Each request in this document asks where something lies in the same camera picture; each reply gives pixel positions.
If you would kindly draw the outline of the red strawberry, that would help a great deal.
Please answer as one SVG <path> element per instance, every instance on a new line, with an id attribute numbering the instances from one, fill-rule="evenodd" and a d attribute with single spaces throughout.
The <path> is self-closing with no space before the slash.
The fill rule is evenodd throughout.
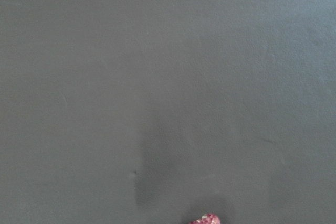
<path id="1" fill-rule="evenodd" d="M 221 224 L 221 221 L 216 214 L 208 213 L 194 221 L 189 222 L 189 224 Z"/>

